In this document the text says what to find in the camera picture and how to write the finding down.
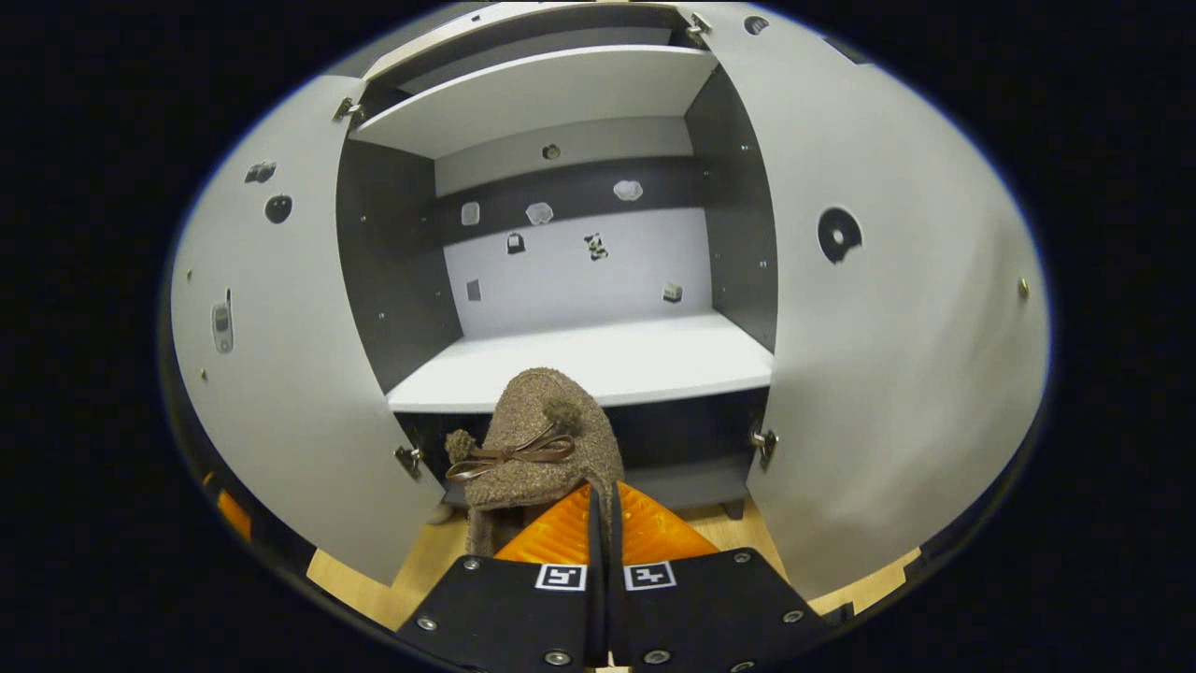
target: bow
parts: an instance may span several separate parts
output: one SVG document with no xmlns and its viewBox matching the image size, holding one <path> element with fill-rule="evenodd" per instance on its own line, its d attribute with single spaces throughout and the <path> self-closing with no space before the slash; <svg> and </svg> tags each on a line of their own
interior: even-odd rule
<svg viewBox="0 0 1196 673">
<path fill-rule="evenodd" d="M 504 449 L 474 449 L 469 452 L 469 458 L 477 460 L 463 460 L 445 472 L 445 478 L 456 484 L 464 484 L 475 477 L 486 475 L 508 460 L 523 463 L 561 463 L 574 452 L 574 440 L 572 435 L 553 435 L 555 423 L 549 423 L 548 428 L 541 432 L 527 442 L 518 447 L 506 447 Z M 562 443 L 557 448 L 548 448 L 549 445 Z"/>
</svg>

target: ar tag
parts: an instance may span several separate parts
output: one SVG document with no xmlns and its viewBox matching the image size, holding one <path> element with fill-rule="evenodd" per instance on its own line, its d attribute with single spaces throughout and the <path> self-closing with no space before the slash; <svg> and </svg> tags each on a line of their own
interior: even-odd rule
<svg viewBox="0 0 1196 673">
<path fill-rule="evenodd" d="M 645 563 L 642 565 L 628 565 L 623 568 L 623 580 L 628 592 L 643 592 L 647 589 L 664 589 L 676 587 L 677 580 L 673 577 L 672 567 L 669 562 Z"/>
<path fill-rule="evenodd" d="M 586 591 L 586 567 L 545 563 L 539 567 L 536 588 L 549 592 L 584 592 Z"/>
</svg>

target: cabinet shelf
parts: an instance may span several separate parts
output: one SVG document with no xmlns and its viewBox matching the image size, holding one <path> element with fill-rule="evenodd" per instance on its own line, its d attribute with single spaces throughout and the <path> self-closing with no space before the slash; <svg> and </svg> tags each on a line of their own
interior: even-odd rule
<svg viewBox="0 0 1196 673">
<path fill-rule="evenodd" d="M 492 66 L 433 86 L 350 135 L 429 159 L 581 121 L 681 117 L 718 60 L 684 47 L 584 47 Z"/>
<path fill-rule="evenodd" d="M 389 394 L 396 412 L 493 414 L 511 379 L 549 367 L 602 406 L 636 405 L 769 385 L 773 355 L 718 312 L 462 339 Z"/>
</svg>

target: metal hinge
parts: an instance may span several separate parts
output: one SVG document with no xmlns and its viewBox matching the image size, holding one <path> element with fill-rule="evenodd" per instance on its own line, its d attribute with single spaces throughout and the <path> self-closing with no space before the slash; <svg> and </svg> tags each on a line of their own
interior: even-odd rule
<svg viewBox="0 0 1196 673">
<path fill-rule="evenodd" d="M 748 438 L 748 442 L 759 449 L 759 469 L 768 470 L 768 464 L 773 463 L 773 454 L 776 453 L 776 443 L 781 439 L 773 434 L 771 430 L 759 434 L 759 424 L 757 423 L 752 428 L 751 434 Z"/>
<path fill-rule="evenodd" d="M 685 29 L 685 35 L 694 42 L 703 44 L 702 33 L 710 32 L 710 24 L 697 12 L 690 14 L 689 18 L 694 22 L 694 25 Z"/>
<path fill-rule="evenodd" d="M 403 470 L 411 476 L 411 479 L 419 482 L 420 479 L 420 459 L 423 454 L 420 449 L 409 449 L 407 447 L 399 447 L 395 449 L 395 458 L 398 459 L 398 464 L 403 466 Z"/>
<path fill-rule="evenodd" d="M 336 108 L 336 112 L 332 115 L 332 120 L 341 121 L 344 117 L 349 117 L 349 128 L 356 128 L 358 124 L 366 121 L 366 111 L 361 109 L 361 103 L 354 104 L 353 98 L 346 98 L 341 100 L 341 104 Z"/>
</svg>

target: cabinet door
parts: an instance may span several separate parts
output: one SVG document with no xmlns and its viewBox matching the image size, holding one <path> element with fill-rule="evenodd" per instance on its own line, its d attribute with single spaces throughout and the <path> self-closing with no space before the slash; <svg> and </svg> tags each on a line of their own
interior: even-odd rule
<svg viewBox="0 0 1196 673">
<path fill-rule="evenodd" d="M 332 115 L 364 90 L 316 78 L 232 149 L 181 237 L 171 324 L 191 404 L 237 477 L 310 543 L 390 585 L 444 491 L 393 458 L 411 445 L 370 369 L 341 271 L 348 118 Z M 262 161 L 276 164 L 273 176 L 246 182 Z M 279 196 L 291 209 L 276 222 L 267 203 Z M 226 300 L 232 339 L 221 349 L 213 325 Z"/>
<path fill-rule="evenodd" d="M 1000 176 L 914 91 L 761 7 L 677 5 L 710 25 L 768 172 L 764 428 L 780 442 L 748 484 L 794 587 L 818 596 L 939 533 L 1013 457 L 1046 381 L 1043 273 Z M 819 241 L 829 208 L 862 234 L 837 263 Z"/>
</svg>

